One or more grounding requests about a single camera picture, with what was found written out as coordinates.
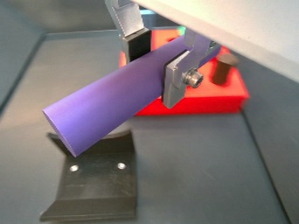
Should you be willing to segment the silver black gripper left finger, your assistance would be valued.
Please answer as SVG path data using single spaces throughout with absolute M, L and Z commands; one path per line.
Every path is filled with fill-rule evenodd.
M 131 0 L 106 0 L 110 16 L 119 31 L 126 61 L 151 52 L 153 31 L 146 28 L 139 5 Z

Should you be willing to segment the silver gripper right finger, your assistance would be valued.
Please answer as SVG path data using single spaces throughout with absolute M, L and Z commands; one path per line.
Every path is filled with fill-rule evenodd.
M 183 35 L 183 51 L 165 66 L 163 105 L 171 109 L 183 99 L 186 88 L 197 88 L 203 81 L 198 69 L 217 57 L 221 44 L 191 29 Z

